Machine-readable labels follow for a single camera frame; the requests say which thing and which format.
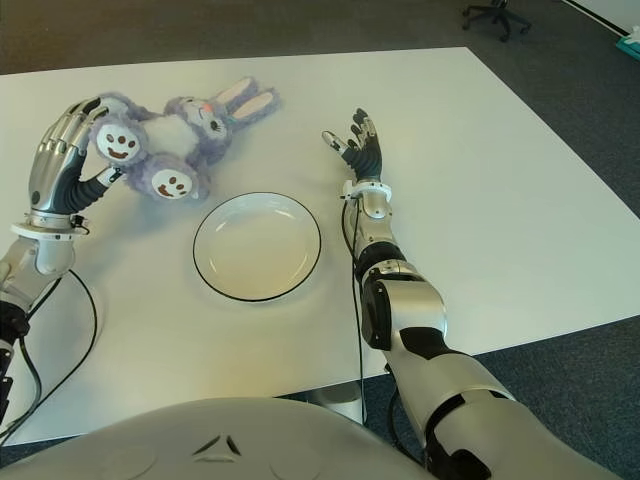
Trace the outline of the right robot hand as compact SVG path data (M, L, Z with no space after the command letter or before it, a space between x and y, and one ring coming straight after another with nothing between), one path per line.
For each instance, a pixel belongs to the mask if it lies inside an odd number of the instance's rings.
M379 137L374 122L361 108L352 116L351 132L354 138L347 141L328 130L321 137L351 168L358 181L380 181L383 159Z

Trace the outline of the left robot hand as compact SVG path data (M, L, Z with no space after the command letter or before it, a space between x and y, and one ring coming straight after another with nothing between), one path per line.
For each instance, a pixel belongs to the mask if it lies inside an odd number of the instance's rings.
M90 129L107 113L100 98L83 100L66 109L45 131L29 178L32 212L77 214L103 197L123 176L121 169L111 166L87 180L81 178Z

